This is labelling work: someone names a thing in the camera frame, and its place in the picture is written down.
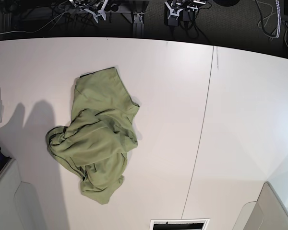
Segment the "olive green t-shirt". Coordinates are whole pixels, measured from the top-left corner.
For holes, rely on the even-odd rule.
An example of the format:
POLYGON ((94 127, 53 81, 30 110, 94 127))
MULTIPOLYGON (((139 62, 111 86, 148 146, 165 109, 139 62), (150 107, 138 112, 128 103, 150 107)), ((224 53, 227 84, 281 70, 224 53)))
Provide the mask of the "olive green t-shirt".
POLYGON ((71 123, 51 129, 46 143, 80 178, 82 195, 104 205, 123 184, 128 153, 138 146, 132 123, 139 109, 114 67, 77 79, 71 123))

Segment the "black box under table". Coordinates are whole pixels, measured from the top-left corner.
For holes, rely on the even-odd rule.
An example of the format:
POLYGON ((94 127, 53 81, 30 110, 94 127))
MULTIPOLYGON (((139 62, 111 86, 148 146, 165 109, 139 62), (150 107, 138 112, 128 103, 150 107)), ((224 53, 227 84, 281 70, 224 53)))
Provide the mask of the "black box under table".
POLYGON ((165 9, 164 24, 166 26, 179 26, 179 19, 170 16, 169 10, 165 9))

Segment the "white LED strip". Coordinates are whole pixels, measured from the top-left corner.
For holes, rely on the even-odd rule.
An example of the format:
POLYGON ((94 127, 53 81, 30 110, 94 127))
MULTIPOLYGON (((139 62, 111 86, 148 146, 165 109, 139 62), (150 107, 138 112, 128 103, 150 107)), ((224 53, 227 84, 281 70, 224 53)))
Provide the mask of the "white LED strip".
POLYGON ((277 14, 277 26, 275 30, 269 35, 269 38, 272 39, 277 39, 280 36, 280 31, 281 31, 281 10, 280 10, 280 3, 279 0, 275 0, 276 4, 276 14, 277 14))

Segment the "white vent box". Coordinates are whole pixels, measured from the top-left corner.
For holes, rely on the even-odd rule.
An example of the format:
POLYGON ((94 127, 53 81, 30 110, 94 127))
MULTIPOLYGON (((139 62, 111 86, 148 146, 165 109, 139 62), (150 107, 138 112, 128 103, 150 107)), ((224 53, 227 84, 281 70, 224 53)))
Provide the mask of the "white vent box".
POLYGON ((206 230, 210 218, 151 220, 150 230, 206 230))

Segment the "aluminium table frame post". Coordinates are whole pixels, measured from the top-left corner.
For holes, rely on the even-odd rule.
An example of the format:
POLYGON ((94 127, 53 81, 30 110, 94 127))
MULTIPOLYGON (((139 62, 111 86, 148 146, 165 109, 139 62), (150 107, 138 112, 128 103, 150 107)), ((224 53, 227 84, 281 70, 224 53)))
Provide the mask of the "aluminium table frame post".
POLYGON ((134 38, 143 38, 144 15, 137 12, 121 13, 121 15, 132 25, 132 36, 134 38))

